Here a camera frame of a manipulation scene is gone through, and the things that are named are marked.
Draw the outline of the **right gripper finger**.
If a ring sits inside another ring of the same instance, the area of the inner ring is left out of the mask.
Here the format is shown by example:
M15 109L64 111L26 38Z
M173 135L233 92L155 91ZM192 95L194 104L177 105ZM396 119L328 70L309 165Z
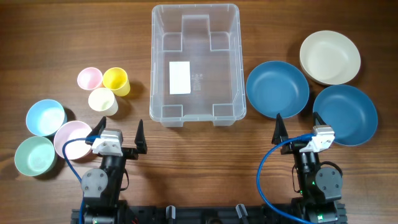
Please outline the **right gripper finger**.
M288 138L289 138L289 135L285 128L285 124L283 122L283 119L282 119L280 113L278 113L276 116L275 130L273 133L271 143L274 145L278 145L278 144L288 140Z
M314 126L326 125L326 122L324 122L324 120L316 111L313 112L313 125Z

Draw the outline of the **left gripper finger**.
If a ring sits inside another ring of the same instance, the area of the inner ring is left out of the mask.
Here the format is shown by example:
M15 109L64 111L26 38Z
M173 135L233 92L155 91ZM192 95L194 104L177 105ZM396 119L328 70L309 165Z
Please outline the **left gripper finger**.
M101 133L106 127L106 117L103 116L100 122L92 129L85 139L86 144L93 144L95 139L100 138Z
M146 139L144 136L143 120L139 121L134 143L136 144L137 154L147 154L147 143L146 143Z

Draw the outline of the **cream cup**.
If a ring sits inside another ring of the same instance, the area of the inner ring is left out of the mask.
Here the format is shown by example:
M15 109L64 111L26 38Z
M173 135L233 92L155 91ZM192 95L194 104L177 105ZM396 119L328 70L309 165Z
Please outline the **cream cup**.
M112 116L118 111L114 93L107 88L97 88L88 97L89 107L101 116Z

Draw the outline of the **pink cup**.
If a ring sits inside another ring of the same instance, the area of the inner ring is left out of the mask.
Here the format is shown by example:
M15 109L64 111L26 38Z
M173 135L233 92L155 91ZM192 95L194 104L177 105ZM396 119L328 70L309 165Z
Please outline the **pink cup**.
M83 90L95 90L103 87L103 74L95 67L85 68L78 74L77 84Z

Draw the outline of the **yellow cup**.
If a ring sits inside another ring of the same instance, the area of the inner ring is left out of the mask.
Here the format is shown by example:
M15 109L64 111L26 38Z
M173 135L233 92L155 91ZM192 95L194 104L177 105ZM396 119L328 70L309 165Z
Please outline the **yellow cup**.
M131 89L126 71L119 67L113 67L105 71L103 85L117 96L126 96Z

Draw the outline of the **light blue small bowl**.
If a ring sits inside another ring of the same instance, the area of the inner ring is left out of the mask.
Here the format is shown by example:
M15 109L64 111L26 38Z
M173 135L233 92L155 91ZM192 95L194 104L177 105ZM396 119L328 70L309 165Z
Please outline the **light blue small bowl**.
M36 102L27 112L27 129L36 136L53 136L67 122L64 107L56 100Z

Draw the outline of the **cream bowl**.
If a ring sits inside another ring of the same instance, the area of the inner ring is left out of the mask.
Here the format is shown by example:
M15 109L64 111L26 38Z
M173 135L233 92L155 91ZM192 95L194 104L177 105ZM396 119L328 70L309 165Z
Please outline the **cream bowl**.
M310 34L300 46L299 59L304 73L322 85L348 83L361 68L361 56L354 42L332 30Z

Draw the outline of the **clear plastic storage container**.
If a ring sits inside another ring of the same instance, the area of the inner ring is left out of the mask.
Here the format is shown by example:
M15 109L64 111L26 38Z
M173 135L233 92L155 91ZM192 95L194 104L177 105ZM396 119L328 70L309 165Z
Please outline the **clear plastic storage container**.
M231 126L246 115L239 9L163 4L152 10L149 115L165 127ZM169 62L190 62L191 93L171 95Z

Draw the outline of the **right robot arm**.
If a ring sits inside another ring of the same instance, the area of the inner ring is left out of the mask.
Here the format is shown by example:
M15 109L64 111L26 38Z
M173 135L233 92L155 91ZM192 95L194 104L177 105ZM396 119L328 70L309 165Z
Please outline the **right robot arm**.
M339 203L342 198L343 171L330 161L320 161L319 153L329 149L335 140L335 132L317 112L313 113L314 127L309 137L289 138L280 114L276 124L272 143L283 144L280 153L294 157L292 173L297 174L300 197L290 203L277 204L275 207L295 218L311 223L347 223L345 205Z

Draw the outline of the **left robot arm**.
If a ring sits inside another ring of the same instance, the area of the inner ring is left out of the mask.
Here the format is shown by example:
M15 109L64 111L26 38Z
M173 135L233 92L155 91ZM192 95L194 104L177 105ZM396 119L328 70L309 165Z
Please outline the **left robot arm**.
M81 178L83 200L78 223L136 223L137 218L119 195L127 189L122 187L123 177L128 176L126 161L147 153L143 121L137 127L135 147L122 146L122 131L107 129L105 116L87 135L85 143L102 161L99 168L90 169Z

